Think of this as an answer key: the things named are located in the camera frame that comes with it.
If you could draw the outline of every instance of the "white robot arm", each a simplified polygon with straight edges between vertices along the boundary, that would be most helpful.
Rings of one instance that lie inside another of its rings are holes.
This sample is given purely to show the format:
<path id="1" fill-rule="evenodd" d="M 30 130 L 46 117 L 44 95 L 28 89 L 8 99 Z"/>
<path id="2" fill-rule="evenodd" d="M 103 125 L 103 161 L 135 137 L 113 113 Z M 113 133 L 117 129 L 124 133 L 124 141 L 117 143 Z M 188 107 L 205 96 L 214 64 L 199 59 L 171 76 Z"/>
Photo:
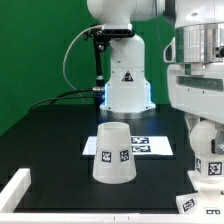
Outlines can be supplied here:
<path id="1" fill-rule="evenodd" d="M 132 31 L 131 21 L 155 18 L 164 11 L 164 0 L 88 0 L 92 16 L 106 35 Z M 138 35 L 112 38 L 111 76 L 105 86 L 101 112 L 116 118 L 139 118 L 147 115 L 151 102 L 150 84 L 145 79 L 145 44 Z"/>
<path id="2" fill-rule="evenodd" d="M 176 0 L 175 37 L 165 49 L 173 107 L 186 112 L 198 193 L 177 197 L 181 213 L 223 213 L 224 1 Z"/>

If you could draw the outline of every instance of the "white cup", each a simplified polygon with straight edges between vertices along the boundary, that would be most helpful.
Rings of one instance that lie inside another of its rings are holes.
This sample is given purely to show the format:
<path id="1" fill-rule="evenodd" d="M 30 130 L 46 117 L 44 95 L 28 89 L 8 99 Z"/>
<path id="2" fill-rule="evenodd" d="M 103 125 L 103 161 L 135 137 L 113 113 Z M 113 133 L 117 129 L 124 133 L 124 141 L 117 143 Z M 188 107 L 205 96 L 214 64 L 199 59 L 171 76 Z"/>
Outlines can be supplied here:
<path id="1" fill-rule="evenodd" d="M 128 124 L 108 122 L 99 125 L 93 177 L 107 184 L 126 183 L 136 177 Z"/>

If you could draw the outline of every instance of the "black table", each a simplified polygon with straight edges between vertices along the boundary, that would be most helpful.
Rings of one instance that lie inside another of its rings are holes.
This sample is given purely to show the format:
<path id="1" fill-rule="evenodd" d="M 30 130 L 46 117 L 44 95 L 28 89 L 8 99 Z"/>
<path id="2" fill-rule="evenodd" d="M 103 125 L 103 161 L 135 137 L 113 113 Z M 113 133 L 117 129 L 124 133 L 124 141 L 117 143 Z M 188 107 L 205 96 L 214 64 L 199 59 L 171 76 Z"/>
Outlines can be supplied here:
<path id="1" fill-rule="evenodd" d="M 31 188 L 16 212 L 178 213 L 176 196 L 193 192 L 183 112 L 157 105 L 148 118 L 123 120 L 133 136 L 168 136 L 174 155 L 135 156 L 137 177 L 107 185 L 92 178 L 93 157 L 82 150 L 100 123 L 115 120 L 93 105 L 41 106 L 1 136 L 1 188 L 18 168 L 31 169 Z"/>

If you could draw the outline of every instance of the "green wall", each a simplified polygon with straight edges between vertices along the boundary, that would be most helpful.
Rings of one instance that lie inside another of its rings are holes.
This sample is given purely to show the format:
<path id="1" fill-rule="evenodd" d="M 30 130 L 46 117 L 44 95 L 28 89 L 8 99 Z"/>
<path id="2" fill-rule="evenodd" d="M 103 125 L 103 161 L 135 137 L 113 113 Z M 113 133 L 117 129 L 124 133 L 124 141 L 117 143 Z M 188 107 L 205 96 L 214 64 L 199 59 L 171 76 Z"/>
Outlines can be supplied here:
<path id="1" fill-rule="evenodd" d="M 0 1 L 0 134 L 36 102 L 70 91 L 62 75 L 67 47 L 95 24 L 85 0 Z M 168 103 L 165 66 L 155 20 L 135 23 L 146 43 L 146 77 L 155 103 Z M 160 17 L 162 48 L 173 29 Z M 109 77 L 108 53 L 103 58 Z M 80 40 L 68 60 L 68 77 L 77 88 L 95 85 L 92 42 Z"/>

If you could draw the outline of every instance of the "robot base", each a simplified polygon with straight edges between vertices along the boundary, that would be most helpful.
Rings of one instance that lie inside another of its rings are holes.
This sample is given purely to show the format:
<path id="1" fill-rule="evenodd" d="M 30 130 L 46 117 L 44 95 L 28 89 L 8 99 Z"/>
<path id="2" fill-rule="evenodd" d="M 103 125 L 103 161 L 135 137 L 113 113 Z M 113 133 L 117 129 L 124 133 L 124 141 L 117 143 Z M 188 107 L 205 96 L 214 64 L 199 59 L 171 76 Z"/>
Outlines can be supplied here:
<path id="1" fill-rule="evenodd" d="M 103 107 L 100 107 L 100 113 L 103 116 L 112 117 L 115 119 L 121 119 L 121 120 L 134 120 L 134 119 L 141 119 L 145 117 L 149 117 L 155 114 L 156 109 L 150 108 L 148 110 L 138 112 L 138 113 L 121 113 L 121 112 L 114 112 L 107 110 Z"/>
<path id="2" fill-rule="evenodd" d="M 219 183 L 204 183 L 195 171 L 189 171 L 188 175 L 198 191 L 195 194 L 178 196 L 177 207 L 180 214 L 222 215 L 224 214 L 224 181 Z"/>

